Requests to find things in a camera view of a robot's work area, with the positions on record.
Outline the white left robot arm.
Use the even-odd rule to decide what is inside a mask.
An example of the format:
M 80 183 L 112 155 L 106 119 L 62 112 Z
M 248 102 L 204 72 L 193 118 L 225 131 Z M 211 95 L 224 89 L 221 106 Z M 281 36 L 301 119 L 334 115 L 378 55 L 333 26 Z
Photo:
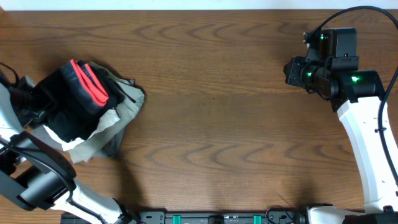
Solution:
M 1 85 L 1 195 L 27 211 L 63 211 L 62 223 L 139 223 L 117 200 L 82 184 L 65 157 L 24 130 L 14 110 L 27 97 Z

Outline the grey folded garment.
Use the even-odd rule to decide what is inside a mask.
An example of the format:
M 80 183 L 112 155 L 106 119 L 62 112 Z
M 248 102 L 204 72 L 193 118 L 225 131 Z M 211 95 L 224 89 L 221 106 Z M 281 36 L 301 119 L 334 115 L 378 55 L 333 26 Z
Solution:
M 97 153 L 97 157 L 115 158 L 123 141 L 125 128 L 120 130 L 113 138 Z

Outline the black leggings red waistband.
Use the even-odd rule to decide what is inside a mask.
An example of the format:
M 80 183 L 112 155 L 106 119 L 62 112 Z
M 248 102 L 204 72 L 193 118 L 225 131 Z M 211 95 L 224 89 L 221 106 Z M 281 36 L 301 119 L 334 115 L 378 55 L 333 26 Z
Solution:
M 122 102 L 113 84 L 82 60 L 71 59 L 60 67 L 60 73 L 69 95 L 88 116 L 102 116 Z

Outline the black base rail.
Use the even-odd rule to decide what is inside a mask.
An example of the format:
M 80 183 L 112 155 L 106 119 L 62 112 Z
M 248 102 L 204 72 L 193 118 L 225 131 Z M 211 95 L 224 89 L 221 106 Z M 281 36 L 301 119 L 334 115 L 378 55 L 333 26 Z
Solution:
M 270 210 L 266 213 L 165 213 L 141 212 L 143 224 L 299 224 L 308 223 L 293 211 Z

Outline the black folded garment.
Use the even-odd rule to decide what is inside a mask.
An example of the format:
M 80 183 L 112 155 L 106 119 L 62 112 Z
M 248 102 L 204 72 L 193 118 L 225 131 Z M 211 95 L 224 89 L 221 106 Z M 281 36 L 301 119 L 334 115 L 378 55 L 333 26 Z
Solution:
M 69 95 L 70 91 L 62 78 L 60 68 L 35 87 L 43 87 L 50 92 L 50 111 L 44 125 L 66 142 L 77 138 L 87 140 L 97 129 L 100 117 L 105 114 L 88 116 L 78 106 L 77 100 Z

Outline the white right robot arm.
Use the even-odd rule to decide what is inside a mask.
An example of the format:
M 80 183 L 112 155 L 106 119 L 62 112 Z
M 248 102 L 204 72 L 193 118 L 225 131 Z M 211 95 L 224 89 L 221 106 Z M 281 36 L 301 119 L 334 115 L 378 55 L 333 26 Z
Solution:
M 397 223 L 397 144 L 387 110 L 380 107 L 384 88 L 377 72 L 329 72 L 321 62 L 293 57 L 284 73 L 287 84 L 331 103 L 352 145 L 364 194 L 363 213 L 311 205 L 297 223 Z

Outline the white folded garment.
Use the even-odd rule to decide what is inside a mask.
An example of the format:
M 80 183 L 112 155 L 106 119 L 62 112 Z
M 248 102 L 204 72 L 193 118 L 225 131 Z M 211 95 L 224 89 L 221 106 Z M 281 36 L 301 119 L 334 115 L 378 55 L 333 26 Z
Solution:
M 77 140 L 72 140 L 70 142 L 66 142 L 66 141 L 60 139 L 60 137 L 54 131 L 52 131 L 48 126 L 44 125 L 44 129 L 46 130 L 46 132 L 48 133 L 48 135 L 50 136 L 50 138 L 52 140 L 54 140 L 59 145 L 61 145 L 62 151 L 69 151 L 69 150 L 75 148 L 77 145 L 84 142 L 84 140 L 81 138 L 77 138 Z

